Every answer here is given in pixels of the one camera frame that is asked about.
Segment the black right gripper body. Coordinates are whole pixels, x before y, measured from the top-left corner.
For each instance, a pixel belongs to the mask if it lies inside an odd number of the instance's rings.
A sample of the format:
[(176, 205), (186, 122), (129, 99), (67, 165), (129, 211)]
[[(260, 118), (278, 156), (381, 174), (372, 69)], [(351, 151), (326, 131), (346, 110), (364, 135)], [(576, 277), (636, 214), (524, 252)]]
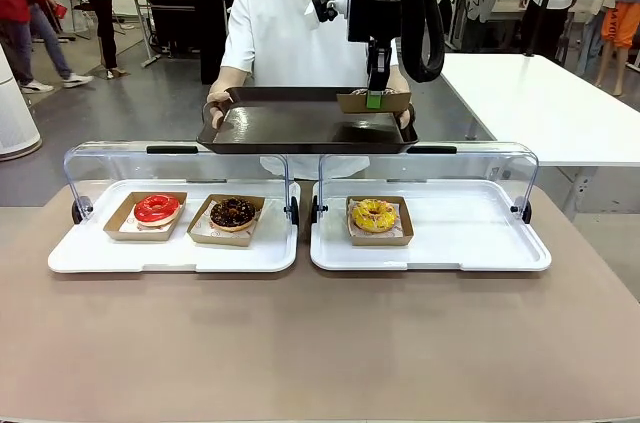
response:
[(401, 2), (389, 0), (349, 0), (347, 40), (391, 41), (401, 35)]

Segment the person's right hand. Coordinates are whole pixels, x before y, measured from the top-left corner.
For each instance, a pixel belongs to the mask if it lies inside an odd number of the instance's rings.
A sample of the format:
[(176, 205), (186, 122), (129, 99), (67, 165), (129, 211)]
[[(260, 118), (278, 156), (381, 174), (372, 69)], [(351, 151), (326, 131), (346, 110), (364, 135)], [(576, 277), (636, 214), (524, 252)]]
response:
[(211, 125), (214, 129), (219, 129), (227, 111), (233, 104), (232, 98), (226, 90), (213, 91), (207, 96), (206, 103), (209, 105)]

